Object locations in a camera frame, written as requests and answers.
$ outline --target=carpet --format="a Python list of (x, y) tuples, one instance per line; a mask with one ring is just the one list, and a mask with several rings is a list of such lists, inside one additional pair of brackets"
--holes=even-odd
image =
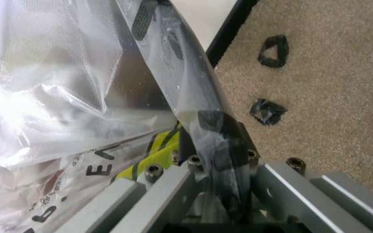
[[(260, 49), (278, 34), (288, 39), (287, 63), (262, 66)], [(261, 0), (216, 73), (264, 161), (299, 157), (373, 190), (373, 1)], [(249, 115), (257, 98), (288, 112), (263, 126)]]

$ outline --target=plastic wrap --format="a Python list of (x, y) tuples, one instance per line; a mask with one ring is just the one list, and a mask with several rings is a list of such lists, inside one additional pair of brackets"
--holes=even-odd
[(128, 77), (133, 66), (122, 62), (139, 56), (122, 49), (113, 10), (108, 1), (0, 0), (1, 167), (174, 124), (147, 68), (137, 66), (142, 80)]
[(51, 233), (145, 155), (153, 134), (8, 170), (0, 168), (0, 232)]
[[(54, 231), (176, 118), (237, 219), (246, 145), (168, 1), (0, 0), (0, 232)], [(92, 150), (138, 136), (118, 159)]]
[(247, 145), (208, 58), (170, 1), (117, 0), (143, 59), (191, 135), (230, 217), (248, 208)]

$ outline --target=screw head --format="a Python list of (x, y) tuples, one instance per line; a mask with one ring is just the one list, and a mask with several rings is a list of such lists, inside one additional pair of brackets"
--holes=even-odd
[(258, 165), (258, 159), (260, 156), (253, 150), (248, 150), (248, 160), (250, 166), (257, 166)]
[(196, 154), (191, 155), (188, 158), (187, 163), (188, 163), (188, 167), (190, 170), (193, 170), (193, 171), (203, 170), (203, 164), (201, 163), (201, 159)]
[(286, 164), (289, 165), (293, 170), (297, 171), (299, 174), (304, 175), (306, 171), (306, 163), (299, 158), (288, 158)]
[(179, 151), (178, 150), (172, 151), (172, 164), (174, 165), (179, 164)]
[(145, 169), (145, 178), (151, 183), (155, 183), (164, 173), (164, 169), (159, 164), (150, 164)]

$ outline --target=metal frame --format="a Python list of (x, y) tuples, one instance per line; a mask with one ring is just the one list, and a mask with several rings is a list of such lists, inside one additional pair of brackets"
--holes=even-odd
[[(208, 176), (191, 166), (187, 162), (171, 166), (155, 183), (144, 174), (137, 183), (118, 179), (57, 232), (160, 233), (180, 228), (253, 232), (271, 227), (282, 232), (373, 231), (373, 193), (343, 173), (307, 179), (285, 163), (253, 167), (252, 191), (257, 197), (253, 215), (263, 217), (240, 226), (229, 225), (215, 195), (209, 192), (210, 198), (203, 198)], [(225, 212), (222, 218), (217, 208)]]
[(117, 179), (56, 233), (108, 232), (145, 193), (143, 184)]
[(284, 163), (259, 166), (254, 194), (275, 218), (300, 219), (313, 232), (371, 232)]
[(373, 231), (373, 192), (342, 172), (322, 175), (311, 183)]

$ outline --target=yellow and black striped item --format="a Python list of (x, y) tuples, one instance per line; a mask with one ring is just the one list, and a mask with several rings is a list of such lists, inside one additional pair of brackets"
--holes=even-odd
[(159, 164), (164, 169), (172, 165), (172, 152), (179, 150), (179, 130), (180, 124), (176, 124), (174, 129), (154, 135), (146, 150), (146, 156), (140, 162), (130, 166), (119, 173), (116, 178), (127, 178), (136, 180), (150, 164)]

